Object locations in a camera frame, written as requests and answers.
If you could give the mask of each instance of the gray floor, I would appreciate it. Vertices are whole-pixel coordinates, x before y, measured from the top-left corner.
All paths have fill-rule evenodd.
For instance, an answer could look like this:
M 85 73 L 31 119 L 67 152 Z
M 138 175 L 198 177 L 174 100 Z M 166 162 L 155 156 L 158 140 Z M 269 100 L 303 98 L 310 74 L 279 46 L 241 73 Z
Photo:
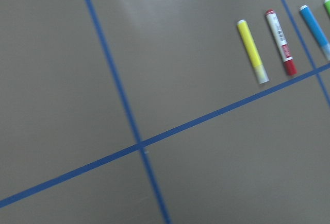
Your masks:
M 142 139 L 286 82 L 264 13 L 298 76 L 312 70 L 280 0 L 92 0 Z M 287 0 L 330 38 L 324 0 Z M 135 143 L 84 0 L 2 0 L 0 201 Z M 247 20 L 270 82 L 236 29 Z M 330 72 L 321 74 L 330 91 Z M 330 221 L 329 106 L 315 76 L 147 147 L 173 223 Z M 1 223 L 163 223 L 139 153 L 0 209 Z

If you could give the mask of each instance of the blue tape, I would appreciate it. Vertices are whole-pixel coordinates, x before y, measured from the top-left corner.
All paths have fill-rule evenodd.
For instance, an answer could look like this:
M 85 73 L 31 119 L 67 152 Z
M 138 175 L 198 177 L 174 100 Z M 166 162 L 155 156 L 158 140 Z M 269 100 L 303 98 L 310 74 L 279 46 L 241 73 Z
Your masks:
M 93 9 L 93 6 L 91 4 L 91 1 L 90 0 L 86 0 L 86 3 L 87 3 L 87 6 L 89 8 L 89 11 L 91 13 L 91 16 L 92 16 L 92 19 L 93 19 L 93 22 L 94 22 L 94 25 L 95 25 L 95 29 L 96 29 L 97 34 L 99 36 L 99 39 L 101 41 L 101 45 L 102 45 L 102 48 L 103 48 L 104 53 L 106 55 L 106 58 L 107 58 L 107 60 L 109 62 L 109 65 L 113 65 L 113 67 L 111 68 L 111 71 L 114 70 L 113 76 L 114 76 L 115 79 L 118 80 L 118 81 L 116 81 L 116 84 L 119 84 L 119 86 L 121 86 L 120 80 L 119 80 L 119 77 L 118 77 L 118 74 L 116 72 L 116 68 L 114 67 L 115 65 L 113 63 L 112 57 L 110 55 L 110 51 L 108 49 L 108 46 L 107 46 L 105 37 L 104 37 L 104 35 L 102 33 L 101 26 L 100 26 L 100 24 L 98 22 L 98 19 L 97 19 L 97 16 L 96 16 L 95 11 Z M 298 34 L 298 37 L 301 39 L 301 43 L 302 43 L 302 45 L 303 45 L 303 47 L 304 47 L 304 49 L 306 51 L 306 54 L 307 54 L 307 56 L 308 56 L 308 58 L 309 58 L 309 60 L 310 60 L 310 62 L 312 64 L 313 68 L 315 68 L 314 61 L 312 60 L 312 57 L 309 54 L 309 51 L 308 51 L 308 49 L 307 49 L 307 47 L 305 45 L 305 42 L 302 39 L 302 36 L 301 36 L 301 34 L 300 34 L 297 26 L 296 26 L 295 21 L 293 20 L 292 14 L 290 13 L 290 11 L 289 11 L 289 9 L 288 9 L 285 1 L 284 1 L 284 6 L 286 6 L 287 12 L 288 12 L 289 17 L 291 19 L 291 22 L 293 23 L 293 26 L 294 26 L 297 34 Z M 297 77 L 295 77 L 295 78 L 293 78 L 293 79 L 291 79 L 289 81 L 283 82 L 283 83 L 281 83 L 279 85 L 276 85 L 276 86 L 274 86 L 272 88 L 269 88 L 267 90 L 264 90 L 264 91 L 262 91 L 260 93 L 257 93 L 255 95 L 252 95 L 250 97 L 247 97 L 247 98 L 244 98 L 244 99 L 242 99 L 240 101 L 237 101 L 237 102 L 235 102 L 233 104 L 230 104 L 230 105 L 228 105 L 228 106 L 226 106 L 224 108 L 220 108 L 220 109 L 218 109 L 218 110 L 216 110 L 214 112 L 211 112 L 211 113 L 206 114 L 206 115 L 204 115 L 202 117 L 196 118 L 196 119 L 194 119 L 194 120 L 192 120 L 190 122 L 187 122 L 185 124 L 182 124 L 180 126 L 177 126 L 177 127 L 173 128 L 171 130 L 168 130 L 168 131 L 163 132 L 163 133 L 161 133 L 159 135 L 156 135 L 156 136 L 154 136 L 152 138 L 149 138 L 149 139 L 147 139 L 147 140 L 145 140 L 143 142 L 140 141 L 140 136 L 139 136 L 138 130 L 137 130 L 136 126 L 134 126 L 135 127 L 134 135 L 136 136 L 136 139 L 138 139 L 137 141 L 139 141 L 139 143 L 137 143 L 135 145 L 132 145 L 130 147 L 127 147 L 127 148 L 125 148 L 123 150 L 120 150 L 120 151 L 118 151 L 118 152 L 116 152 L 114 154 L 111 154 L 109 156 L 106 156 L 106 157 L 104 157 L 102 159 L 99 159 L 97 161 L 94 161 L 94 162 L 92 162 L 90 164 L 87 164 L 85 166 L 82 166 L 82 167 L 80 167 L 78 169 L 75 169 L 73 171 L 70 171 L 70 172 L 68 172 L 66 174 L 63 174 L 63 175 L 57 177 L 57 178 L 54 178 L 54 179 L 51 179 L 51 180 L 46 181 L 44 183 L 38 184 L 38 185 L 36 185 L 34 187 L 31 187 L 31 188 L 29 188 L 29 189 L 27 189 L 25 191 L 22 191 L 20 193 L 17 193 L 15 195 L 12 195 L 10 197 L 7 197 L 7 198 L 5 198 L 3 200 L 0 200 L 0 208 L 3 208 L 5 206 L 8 206 L 8 205 L 10 205 L 10 204 L 12 204 L 14 202 L 20 201 L 20 200 L 22 200 L 22 199 L 24 199 L 26 197 L 29 197 L 29 196 L 34 195 L 34 194 L 36 194 L 38 192 L 41 192 L 41 191 L 43 191 L 45 189 L 48 189 L 48 188 L 50 188 L 52 186 L 55 186 L 57 184 L 60 184 L 60 183 L 62 183 L 64 181 L 66 181 L 66 180 L 69 180 L 69 179 L 72 179 L 74 177 L 77 177 L 77 176 L 79 176 L 79 175 L 81 175 L 83 173 L 86 173 L 86 172 L 88 172 L 90 170 L 93 170 L 93 169 L 95 169 L 95 168 L 97 168 L 99 166 L 105 165 L 105 164 L 107 164 L 107 163 L 109 163 L 109 162 L 111 162 L 113 160 L 119 159 L 119 158 L 121 158 L 123 156 L 126 156 L 126 155 L 128 155 L 128 154 L 130 154 L 132 152 L 137 151 L 137 150 L 139 150 L 140 152 L 145 153 L 145 150 L 143 150 L 143 147 L 145 147 L 145 146 L 148 146 L 148 145 L 151 145 L 153 143 L 159 142 L 159 141 L 161 141 L 161 140 L 163 140 L 163 139 L 165 139 L 167 137 L 170 137 L 172 135 L 175 135 L 175 134 L 177 134 L 179 132 L 182 132 L 182 131 L 184 131 L 186 129 L 189 129 L 189 128 L 193 127 L 193 126 L 196 126 L 198 124 L 201 124 L 201 123 L 203 123 L 203 122 L 205 122 L 207 120 L 210 120 L 210 119 L 212 119 L 214 117 L 217 117 L 217 116 L 222 115 L 222 114 L 224 114 L 226 112 L 229 112 L 231 110 L 234 110 L 234 109 L 236 109 L 238 107 L 241 107 L 243 105 L 246 105 L 246 104 L 248 104 L 250 102 L 253 102 L 253 101 L 257 100 L 257 99 L 260 99 L 260 98 L 262 98 L 264 96 L 267 96 L 269 94 L 272 94 L 274 92 L 277 92 L 277 91 L 279 91 L 281 89 L 284 89 L 284 88 L 286 88 L 286 87 L 288 87 L 290 85 L 293 85 L 293 84 L 295 84 L 297 82 L 300 82 L 300 81 L 302 81 L 302 80 L 304 80 L 306 78 L 309 78 L 309 77 L 311 77 L 313 75 L 316 75 L 318 77 L 319 81 L 322 81 L 322 79 L 320 79 L 319 73 L 322 72 L 322 71 L 325 71 L 325 70 L 327 70 L 329 68 L 330 68 L 330 64 L 324 65 L 324 66 L 319 67 L 319 68 L 315 68 L 314 70 L 312 70 L 310 72 L 304 73 L 304 74 L 302 74 L 300 76 L 297 76 Z M 122 90 L 122 92 L 120 93 L 121 97 L 122 98 L 124 97 L 124 99 L 126 99 L 125 94 L 124 94 L 124 91 L 123 91 L 123 88 L 121 90 Z M 127 113 L 127 110 L 128 111 L 130 110 L 129 105 L 128 105 L 128 102 L 126 102 L 126 104 L 124 104 L 124 108 L 126 110 L 126 114 L 128 115 L 128 119 L 130 120 L 130 122 L 133 122 L 131 125 L 134 125 L 133 115 L 130 115 L 130 113 Z M 148 174 L 151 174 L 151 172 L 152 172 L 151 167 L 146 166 L 146 170 L 147 170 Z M 169 218 L 168 219 L 165 218 L 165 221 L 166 221 L 166 223 L 171 223 L 171 221 L 170 221 Z
M 312 66 L 313 70 L 315 70 L 316 69 L 316 65 L 314 63 L 313 57 L 311 56 L 311 54 L 310 54 L 310 52 L 308 50 L 308 47 L 307 47 L 307 45 L 306 45 L 306 43 L 305 43 L 305 41 L 303 39 L 303 36 L 302 36 L 300 30 L 298 29 L 298 25 L 297 25 L 297 23 L 295 22 L 295 20 L 293 18 L 293 15 L 292 15 L 292 13 L 291 13 L 291 11 L 289 9 L 289 6 L 288 6 L 287 2 L 285 0 L 281 0 L 281 2 L 282 2 L 282 4 L 283 4 L 283 6 L 284 6 L 284 8 L 285 8 L 285 10 L 286 10 L 286 12 L 287 12 L 287 14 L 289 16 L 289 19 L 290 19 L 290 21 L 291 21 L 291 23 L 293 25 L 293 28 L 294 28 L 294 30 L 295 30 L 295 32 L 296 32 L 296 34 L 297 34 L 297 36 L 298 36 L 298 38 L 300 40 L 300 43 L 303 46 L 303 49 L 304 49 L 304 51 L 305 51 L 305 53 L 307 55 L 307 58 L 309 60 L 309 63 Z M 325 97 L 325 99 L 326 99 L 326 101 L 327 101 L 327 103 L 328 103 L 328 105 L 330 107 L 330 96 L 329 96 L 328 91 L 326 90 L 326 87 L 325 87 L 325 85 L 323 83 L 323 80 L 322 80 L 322 78 L 321 78 L 321 76 L 319 74 L 316 74 L 316 78 L 317 78 L 317 80 L 319 82 L 319 85 L 320 85 L 320 87 L 322 89 L 322 92 L 324 94 L 324 97 Z
M 162 213 L 162 216 L 164 218 L 165 223 L 171 224 L 172 222 L 171 222 L 171 219 L 170 219 L 170 215 L 169 215 L 168 210 L 166 208 L 165 201 L 164 201 L 163 196 L 161 194 L 158 183 L 156 181 L 156 177 L 154 175 L 151 163 L 149 161 L 148 156 L 146 155 L 145 148 L 141 145 L 141 136 L 140 136 L 137 124 L 135 122 L 133 113 L 132 113 L 131 108 L 129 106 L 128 98 L 126 97 L 124 87 L 121 83 L 118 70 L 117 70 L 116 65 L 114 63 L 113 57 L 110 53 L 110 48 L 109 48 L 108 43 L 106 41 L 106 38 L 104 36 L 103 30 L 101 28 L 101 24 L 100 24 L 100 22 L 97 18 L 97 14 L 96 14 L 96 11 L 95 11 L 94 6 L 92 4 L 92 0 L 85 0 L 85 1 L 86 1 L 86 4 L 87 4 L 89 13 L 91 15 L 91 18 L 93 20 L 95 30 L 96 30 L 96 33 L 97 33 L 98 38 L 100 40 L 104 55 L 105 55 L 105 57 L 107 59 L 107 62 L 109 64 L 112 76 L 114 78 L 117 90 L 119 92 L 120 99 L 121 99 L 122 104 L 124 106 L 124 110 L 125 110 L 127 119 L 129 121 L 130 127 L 132 129 L 135 141 L 139 145 L 139 151 L 140 151 L 140 154 L 141 154 L 141 157 L 142 157 L 142 161 L 143 161 L 143 164 L 145 166 L 146 172 L 148 174 L 149 181 L 150 181 L 150 183 L 152 185 L 152 188 L 154 190 L 154 193 L 155 193 L 160 211 Z
M 264 97 L 266 95 L 269 95 L 271 93 L 274 93 L 276 91 L 279 91 L 281 89 L 284 89 L 284 88 L 286 88 L 286 87 L 288 87 L 290 85 L 293 85 L 293 84 L 295 84 L 297 82 L 300 82 L 300 81 L 302 81 L 302 80 L 304 80 L 306 78 L 309 78 L 311 76 L 314 76 L 314 75 L 316 75 L 316 74 L 318 74 L 318 73 L 320 73 L 322 71 L 325 71 L 325 70 L 327 70 L 329 68 L 330 68 L 330 64 L 327 64 L 327 65 L 324 65 L 324 66 L 322 66 L 320 68 L 317 68 L 316 70 L 313 70 L 313 71 L 304 73 L 304 74 L 302 74 L 300 76 L 297 76 L 297 77 L 295 77 L 295 78 L 293 78 L 293 79 L 291 79 L 289 81 L 286 81 L 286 82 L 283 82 L 283 83 L 281 83 L 279 85 L 276 85 L 276 86 L 274 86 L 274 87 L 272 87 L 270 89 L 264 90 L 264 91 L 262 91 L 262 92 L 260 92 L 258 94 L 255 94 L 255 95 L 252 95 L 252 96 L 247 97 L 245 99 L 242 99 L 240 101 L 237 101 L 237 102 L 235 102 L 233 104 L 230 104 L 230 105 L 228 105 L 226 107 L 220 108 L 220 109 L 218 109 L 218 110 L 216 110 L 214 112 L 211 112 L 211 113 L 206 114 L 206 115 L 204 115 L 202 117 L 196 118 L 196 119 L 194 119 L 194 120 L 192 120 L 190 122 L 187 122 L 187 123 L 185 123 L 183 125 L 177 126 L 177 127 L 173 128 L 171 130 L 168 130 L 168 131 L 163 132 L 163 133 L 161 133 L 161 134 L 159 134 L 157 136 L 154 136 L 152 138 L 149 138 L 149 139 L 143 141 L 142 142 L 142 145 L 143 146 L 148 146 L 148 145 L 151 145 L 153 143 L 159 142 L 159 141 L 161 141 L 161 140 L 163 140 L 163 139 L 165 139 L 167 137 L 170 137 L 172 135 L 175 135 L 177 133 L 180 133 L 181 131 L 184 131 L 186 129 L 189 129 L 189 128 L 195 126 L 195 125 L 201 124 L 201 123 L 203 123 L 203 122 L 205 122 L 207 120 L 210 120 L 210 119 L 212 119 L 214 117 L 220 116 L 220 115 L 222 115 L 222 114 L 224 114 L 226 112 L 232 111 L 232 110 L 234 110 L 234 109 L 236 109 L 238 107 L 244 106 L 244 105 L 246 105 L 246 104 L 248 104 L 250 102 L 253 102 L 253 101 L 257 100 L 257 99 L 260 99 L 260 98 L 262 98 L 262 97 Z M 8 198 L 5 198 L 5 199 L 1 200 L 0 201 L 0 208 L 3 208 L 5 206 L 7 206 L 7 205 L 10 205 L 10 204 L 12 204 L 14 202 L 20 201 L 20 200 L 22 200 L 22 199 L 24 199 L 26 197 L 29 197 L 31 195 L 34 195 L 34 194 L 36 194 L 38 192 L 41 192 L 41 191 L 43 191 L 45 189 L 48 189 L 48 188 L 50 188 L 52 186 L 55 186 L 55 185 L 57 185 L 59 183 L 62 183 L 64 181 L 66 181 L 66 180 L 69 180 L 69 179 L 72 179 L 74 177 L 77 177 L 77 176 L 79 176 L 79 175 L 81 175 L 83 173 L 86 173 L 86 172 L 88 172 L 90 170 L 93 170 L 93 169 L 95 169 L 95 168 L 97 168 L 99 166 L 105 165 L 105 164 L 107 164 L 107 163 L 109 163 L 111 161 L 114 161 L 116 159 L 119 159 L 119 158 L 121 158 L 123 156 L 126 156 L 126 155 L 128 155 L 128 154 L 130 154 L 132 152 L 137 151 L 137 150 L 139 150 L 139 145 L 135 144 L 133 146 L 130 146 L 128 148 L 125 148 L 123 150 L 120 150 L 120 151 L 118 151 L 118 152 L 116 152 L 114 154 L 111 154 L 111 155 L 109 155 L 107 157 L 104 157 L 104 158 L 99 159 L 97 161 L 94 161 L 94 162 L 92 162 L 90 164 L 87 164 L 85 166 L 82 166 L 82 167 L 80 167 L 78 169 L 75 169 L 73 171 L 70 171 L 70 172 L 68 172 L 66 174 L 63 174 L 63 175 L 61 175 L 61 176 L 59 176 L 59 177 L 57 177 L 55 179 L 51 179 L 51 180 L 46 181 L 44 183 L 38 184 L 38 185 L 36 185 L 36 186 L 34 186 L 32 188 L 29 188 L 29 189 L 27 189 L 25 191 L 22 191 L 20 193 L 17 193 L 17 194 L 15 194 L 13 196 L 10 196 Z
M 149 139 L 143 141 L 143 145 L 144 146 L 148 146 L 148 145 L 151 145 L 153 143 L 156 143 L 156 142 L 158 142 L 160 140 L 163 140 L 165 138 L 168 138 L 168 137 L 170 137 L 172 135 L 178 134 L 178 133 L 180 133 L 180 132 L 182 132 L 182 131 L 184 131 L 186 129 L 189 129 L 189 128 L 193 127 L 193 126 L 199 125 L 199 124 L 201 124 L 201 123 L 203 123 L 205 121 L 208 121 L 208 120 L 210 120 L 210 119 L 212 119 L 214 117 L 217 117 L 219 115 L 222 115 L 222 114 L 224 114 L 226 112 L 232 111 L 232 110 L 234 110 L 234 109 L 236 109 L 238 107 L 244 106 L 244 105 L 246 105 L 246 104 L 248 104 L 250 102 L 253 102 L 253 101 L 257 100 L 257 99 L 260 99 L 262 97 L 265 97 L 266 95 L 269 95 L 269 94 L 272 94 L 274 92 L 277 92 L 278 90 L 281 90 L 283 88 L 286 88 L 286 87 L 288 87 L 288 86 L 290 86 L 292 84 L 295 84 L 295 83 L 297 83 L 299 81 L 302 81 L 302 80 L 304 80 L 304 79 L 306 79 L 308 77 L 311 77 L 313 75 L 317 75 L 320 72 L 325 71 L 328 68 L 330 68 L 330 64 L 326 64 L 326 65 L 324 65 L 324 66 L 322 66 L 320 68 L 317 68 L 317 69 L 315 69 L 313 71 L 304 73 L 304 74 L 302 74 L 300 76 L 297 76 L 297 77 L 295 77 L 295 78 L 293 78 L 291 80 L 288 80 L 288 81 L 283 82 L 283 83 L 281 83 L 279 85 L 276 85 L 276 86 L 273 86 L 273 87 L 271 87 L 269 89 L 266 89 L 266 90 L 264 90 L 264 91 L 262 91 L 260 93 L 257 93 L 257 94 L 254 94 L 252 96 L 249 96 L 247 98 L 244 98 L 242 100 L 239 100 L 239 101 L 237 101 L 235 103 L 232 103 L 232 104 L 230 104 L 230 105 L 228 105 L 226 107 L 220 108 L 220 109 L 218 109 L 218 110 L 216 110 L 214 112 L 208 113 L 208 114 L 206 114 L 204 116 L 201 116 L 199 118 L 196 118 L 196 119 L 194 119 L 192 121 L 189 121 L 189 122 L 187 122 L 185 124 L 182 124 L 180 126 L 177 126 L 177 127 L 173 128 L 171 130 L 165 131 L 165 132 L 163 132 L 163 133 L 161 133 L 159 135 L 156 135 L 156 136 L 154 136 L 152 138 L 149 138 Z
M 104 158 L 101 158 L 101 159 L 99 159 L 97 161 L 94 161 L 92 163 L 89 163 L 89 164 L 87 164 L 85 166 L 82 166 L 80 168 L 77 168 L 77 169 L 75 169 L 73 171 L 70 171 L 70 172 L 68 172 L 66 174 L 63 174 L 63 175 L 61 175 L 61 176 L 59 176 L 57 178 L 48 180 L 48 181 L 46 181 L 44 183 L 41 183 L 41 184 L 38 184 L 38 185 L 36 185 L 34 187 L 31 187 L 29 189 L 26 189 L 25 191 L 22 191 L 20 193 L 17 193 L 15 195 L 12 195 L 10 197 L 7 197 L 7 198 L 5 198 L 5 199 L 3 199 L 3 200 L 0 201 L 0 208 L 3 208 L 5 206 L 8 206 L 8 205 L 10 205 L 10 204 L 12 204 L 14 202 L 20 201 L 20 200 L 22 200 L 22 199 L 24 199 L 26 197 L 32 196 L 32 195 L 34 195 L 34 194 L 36 194 L 38 192 L 44 191 L 45 189 L 48 189 L 50 187 L 53 187 L 53 186 L 55 186 L 55 185 L 57 185 L 59 183 L 62 183 L 64 181 L 66 181 L 66 180 L 69 180 L 69 179 L 72 179 L 74 177 L 77 177 L 77 176 L 79 176 L 81 174 L 84 174 L 84 173 L 86 173 L 86 172 L 88 172 L 90 170 L 93 170 L 95 168 L 98 168 L 98 167 L 100 167 L 102 165 L 105 165 L 105 164 L 111 162 L 111 161 L 114 161 L 116 159 L 119 159 L 121 157 L 124 157 L 124 156 L 126 156 L 126 155 L 128 155 L 130 153 L 133 153 L 133 152 L 137 151 L 137 150 L 139 150 L 139 146 L 137 144 L 135 144 L 133 146 L 130 146 L 128 148 L 125 148 L 123 150 L 120 150 L 120 151 L 118 151 L 116 153 L 113 153 L 113 154 L 111 154 L 109 156 L 106 156 Z

